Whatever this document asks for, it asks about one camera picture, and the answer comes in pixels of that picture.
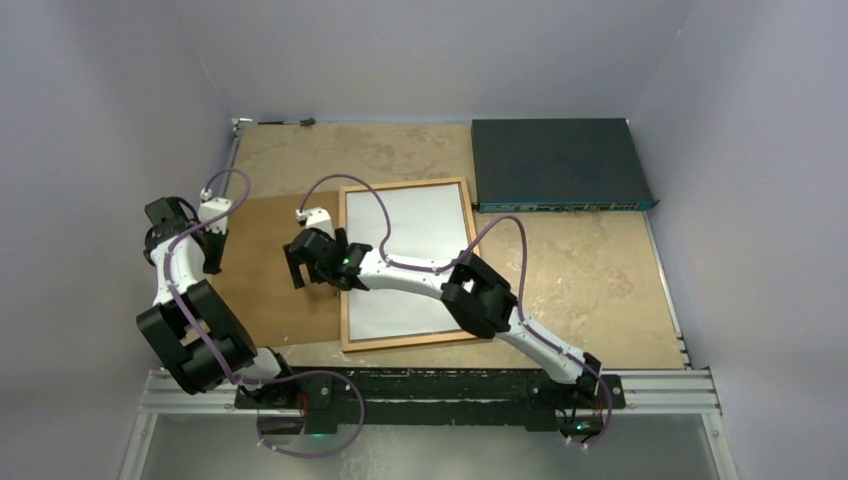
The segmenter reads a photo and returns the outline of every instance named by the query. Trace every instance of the whiteboard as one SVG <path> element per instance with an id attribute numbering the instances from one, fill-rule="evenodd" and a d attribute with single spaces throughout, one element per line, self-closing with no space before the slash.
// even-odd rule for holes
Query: whiteboard
<path id="1" fill-rule="evenodd" d="M 467 189 L 463 191 L 458 180 L 462 179 L 415 182 L 407 187 L 375 187 L 392 221 L 386 253 L 448 261 L 468 247 L 473 221 Z M 374 196 L 367 190 L 343 190 L 341 198 L 348 241 L 376 249 L 385 236 L 386 226 Z M 427 336 L 461 332 L 444 305 L 429 297 L 392 290 L 352 290 L 347 296 L 342 308 L 347 303 L 348 343 L 401 337 L 416 338 L 400 345 L 432 343 L 444 339 Z M 345 329 L 342 330 L 345 343 Z"/>

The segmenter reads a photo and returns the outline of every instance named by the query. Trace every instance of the wooden framed whiteboard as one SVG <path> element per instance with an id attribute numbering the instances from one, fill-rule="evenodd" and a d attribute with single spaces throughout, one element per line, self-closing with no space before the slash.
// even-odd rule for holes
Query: wooden framed whiteboard
<path id="1" fill-rule="evenodd" d="M 392 221 L 389 254 L 453 259 L 477 236 L 464 178 L 375 185 Z M 339 192 L 339 224 L 348 241 L 373 245 L 386 234 L 377 200 L 361 186 Z M 432 298 L 393 290 L 341 292 L 342 351 L 451 342 L 476 338 Z"/>

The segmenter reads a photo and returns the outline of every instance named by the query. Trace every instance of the cable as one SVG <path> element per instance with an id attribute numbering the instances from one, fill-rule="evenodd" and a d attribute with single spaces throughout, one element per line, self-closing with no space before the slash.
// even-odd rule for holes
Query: cable
<path id="1" fill-rule="evenodd" d="M 200 323 L 197 321 L 197 318 L 194 317 L 194 314 L 191 312 L 191 309 L 189 309 L 188 305 L 186 305 L 185 301 L 183 301 L 182 297 L 180 296 L 180 292 L 179 292 L 179 290 L 177 290 L 176 284 L 174 283 L 174 279 L 173 279 L 172 272 L 171 272 L 171 259 L 173 258 L 174 249 L 176 248 L 176 246 L 181 241 L 185 240 L 189 235 L 192 235 L 195 232 L 200 231 L 200 230 L 206 228 L 208 225 L 211 225 L 211 224 L 217 222 L 218 220 L 221 220 L 222 218 L 226 217 L 227 215 L 231 214 L 235 209 L 240 207 L 241 204 L 244 203 L 244 201 L 247 199 L 247 195 L 250 193 L 250 177 L 248 177 L 246 173 L 244 173 L 242 170 L 239 170 L 238 168 L 227 168 L 227 169 L 221 170 L 220 172 L 216 173 L 215 175 L 212 176 L 212 178 L 209 179 L 208 182 L 206 182 L 206 189 L 209 189 L 211 187 L 212 183 L 215 180 L 217 180 L 218 177 L 220 177 L 221 175 L 224 175 L 226 173 L 230 173 L 230 172 L 237 173 L 237 174 L 241 175 L 242 178 L 244 178 L 244 182 L 245 182 L 244 193 L 242 193 L 241 197 L 239 197 L 230 206 L 230 208 L 227 209 L 227 211 L 225 211 L 221 214 L 218 214 L 215 217 L 212 217 L 205 222 L 198 223 L 198 224 L 193 225 L 192 227 L 186 229 L 185 231 L 183 231 L 179 235 L 177 235 L 176 238 L 168 245 L 168 249 L 165 252 L 165 263 L 164 263 L 164 267 L 163 267 L 164 268 L 163 273 L 164 273 L 164 276 L 165 276 L 165 283 L 168 286 L 168 291 L 171 293 L 171 296 L 174 298 L 174 302 L 177 304 L 177 307 L 180 309 L 180 312 L 182 312 L 183 316 L 186 318 L 186 320 L 188 320 L 188 323 L 191 324 L 192 328 L 194 328 L 194 330 L 200 336 L 201 340 L 203 340 L 203 343 L 205 343 L 206 346 L 209 348 L 209 351 L 212 352 L 212 355 L 215 357 L 215 360 L 217 360 L 218 365 L 221 367 L 221 370 L 224 372 L 224 375 L 227 377 L 227 379 L 233 385 L 260 385 L 260 384 L 275 385 L 275 384 L 282 384 L 282 383 L 291 382 L 291 381 L 294 381 L 294 380 L 298 380 L 300 378 L 314 376 L 314 375 L 330 375 L 331 377 L 338 378 L 338 379 L 344 381 L 345 383 L 347 383 L 348 385 L 350 385 L 350 389 L 353 390 L 353 393 L 356 395 L 356 398 L 359 400 L 359 422 L 356 425 L 356 430 L 354 430 L 353 435 L 351 435 L 350 438 L 348 438 L 341 445 L 339 445 L 335 448 L 332 448 L 332 449 L 324 451 L 324 452 L 319 452 L 319 453 L 303 453 L 303 452 L 295 452 L 295 451 L 292 451 L 292 450 L 286 450 L 286 449 L 277 447 L 276 445 L 274 445 L 271 442 L 269 442 L 268 440 L 266 440 L 262 436 L 261 430 L 257 427 L 257 430 L 260 431 L 260 441 L 259 441 L 259 443 L 261 445 L 264 445 L 267 448 L 270 448 L 274 452 L 283 453 L 283 454 L 286 454 L 286 455 L 290 455 L 290 456 L 293 456 L 293 457 L 299 457 L 299 458 L 320 458 L 320 457 L 327 457 L 327 456 L 330 456 L 330 455 L 334 455 L 334 454 L 344 450 L 351 443 L 353 443 L 353 441 L 356 440 L 356 438 L 359 436 L 360 432 L 362 431 L 363 425 L 365 425 L 365 399 L 362 398 L 362 393 L 359 391 L 358 388 L 356 388 L 356 385 L 354 385 L 353 382 L 349 378 L 345 377 L 344 375 L 341 375 L 341 374 L 336 373 L 336 372 L 332 372 L 330 370 L 310 370 L 308 372 L 301 372 L 301 373 L 289 375 L 289 376 L 283 377 L 283 378 L 275 378 L 273 380 L 268 380 L 268 381 L 265 381 L 265 382 L 240 378 L 239 376 L 237 376 L 233 372 L 232 368 L 230 368 L 230 365 L 227 363 L 227 359 L 224 358 L 224 354 L 221 352 L 221 350 L 218 348 L 218 346 L 215 345 L 215 341 L 212 340 L 212 338 L 209 336 L 209 334 L 206 333 L 206 331 L 203 329 L 203 327 L 200 326 Z"/>
<path id="2" fill-rule="evenodd" d="M 377 203 L 380 205 L 380 209 L 383 211 L 383 217 L 385 217 L 385 219 L 386 219 L 386 236 L 383 237 L 383 240 L 380 241 L 380 246 L 379 246 L 378 251 L 380 253 L 380 257 L 383 258 L 383 260 L 386 262 L 386 264 L 394 266 L 394 267 L 398 267 L 398 268 L 405 268 L 407 270 L 413 270 L 413 271 L 416 271 L 416 272 L 434 272 L 434 273 L 441 273 L 441 272 L 450 270 L 451 268 L 455 267 L 459 262 L 461 262 L 463 259 L 465 259 L 465 257 L 467 257 L 471 253 L 471 251 L 474 249 L 474 247 L 476 247 L 477 244 L 480 243 L 480 241 L 483 239 L 483 237 L 485 237 L 486 234 L 489 233 L 489 231 L 495 225 L 497 225 L 498 223 L 502 222 L 503 220 L 507 220 L 507 219 L 515 222 L 516 226 L 518 227 L 518 232 L 521 235 L 521 274 L 520 274 L 519 280 L 518 280 L 518 318 L 519 318 L 519 321 L 521 322 L 521 325 L 524 328 L 526 328 L 527 331 L 530 332 L 531 335 L 536 337 L 537 340 L 542 342 L 542 344 L 553 349 L 559 355 L 563 355 L 566 358 L 568 358 L 569 360 L 571 360 L 572 362 L 576 363 L 577 366 L 579 366 L 584 371 L 589 372 L 590 375 L 592 375 L 593 377 L 595 377 L 598 380 L 598 383 L 600 384 L 600 386 L 601 386 L 601 388 L 604 392 L 604 396 L 606 396 L 606 398 L 607 398 L 607 407 L 609 408 L 609 410 L 607 412 L 607 419 L 604 422 L 600 433 L 597 435 L 597 438 L 591 443 L 591 445 L 594 445 L 594 444 L 598 443 L 598 441 L 600 441 L 600 439 L 606 434 L 607 429 L 609 428 L 609 424 L 612 421 L 612 392 L 610 391 L 609 385 L 607 385 L 607 383 L 604 381 L 603 377 L 601 377 L 601 374 L 599 372 L 596 372 L 594 368 L 586 365 L 586 363 L 583 362 L 582 360 L 578 359 L 577 357 L 575 357 L 571 353 L 564 351 L 562 349 L 562 347 L 560 347 L 559 345 L 551 342 L 550 340 L 548 340 L 547 338 L 542 336 L 530 324 L 528 324 L 527 320 L 524 318 L 524 281 L 527 277 L 527 233 L 524 230 L 524 224 L 521 223 L 521 220 L 518 217 L 516 217 L 515 215 L 503 215 L 503 216 L 498 217 L 495 220 L 493 220 L 491 223 L 486 225 L 486 227 L 477 235 L 477 238 L 475 238 L 474 241 L 472 241 L 471 244 L 468 245 L 468 248 L 463 250 L 454 260 L 449 262 L 447 265 L 444 265 L 442 267 L 436 267 L 436 268 L 420 267 L 420 266 L 417 266 L 417 265 L 408 265 L 408 264 L 404 264 L 404 263 L 400 263 L 400 262 L 391 261 L 388 258 L 388 255 L 386 254 L 386 251 L 385 251 L 385 246 L 386 246 L 386 243 L 389 241 L 389 237 L 391 237 L 391 235 L 392 235 L 392 222 L 391 222 L 391 219 L 389 218 L 389 211 L 386 209 L 386 205 L 383 203 L 383 200 L 380 198 L 380 195 L 377 193 L 377 191 L 374 189 L 374 187 L 369 185 L 365 180 L 362 180 L 361 178 L 356 177 L 354 175 L 349 175 L 347 173 L 333 173 L 333 174 L 321 177 L 320 179 L 318 179 L 318 181 L 316 181 L 312 185 L 312 187 L 309 188 L 309 190 L 307 190 L 306 194 L 303 196 L 303 201 L 301 201 L 301 203 L 300 203 L 300 211 L 303 211 L 303 209 L 306 207 L 306 202 L 309 200 L 309 196 L 312 195 L 312 192 L 314 192 L 316 188 L 318 188 L 318 185 L 324 183 L 325 181 L 327 181 L 331 178 L 347 178 L 349 180 L 353 180 L 353 181 L 361 184 L 362 186 L 364 186 L 369 192 L 371 192 L 372 195 L 374 195 L 374 198 L 377 200 Z"/>

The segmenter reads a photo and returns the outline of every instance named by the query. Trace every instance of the table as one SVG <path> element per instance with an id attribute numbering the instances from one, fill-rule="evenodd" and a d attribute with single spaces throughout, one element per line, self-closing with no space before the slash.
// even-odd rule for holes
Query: table
<path id="1" fill-rule="evenodd" d="M 476 199 L 470 125 L 251 125 L 235 165 L 253 181 L 251 197 L 305 192 L 329 173 L 370 183 L 462 176 Z M 351 185 L 331 180 L 321 190 Z M 231 182 L 228 196 L 240 193 Z M 477 230 L 496 218 L 475 214 Z M 605 368 L 683 368 L 649 229 L 640 212 L 518 214 L 530 245 L 526 306 L 564 340 Z M 497 227 L 482 257 L 518 285 L 520 241 Z M 279 349 L 292 365 L 522 368 L 535 365 L 497 341 L 344 354 L 338 341 Z"/>

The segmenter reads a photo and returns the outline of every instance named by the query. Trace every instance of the white wall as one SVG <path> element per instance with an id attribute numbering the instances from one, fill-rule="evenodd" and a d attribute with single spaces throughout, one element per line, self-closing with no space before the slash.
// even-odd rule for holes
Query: white wall
<path id="1" fill-rule="evenodd" d="M 144 205 L 194 199 L 229 116 L 173 2 L 0 5 L 0 477 L 115 478 L 154 356 Z"/>
<path id="2" fill-rule="evenodd" d="M 744 478 L 848 472 L 848 3 L 700 0 L 632 117 Z"/>
<path id="3" fill-rule="evenodd" d="M 177 0 L 263 120 L 629 115 L 693 0 Z"/>

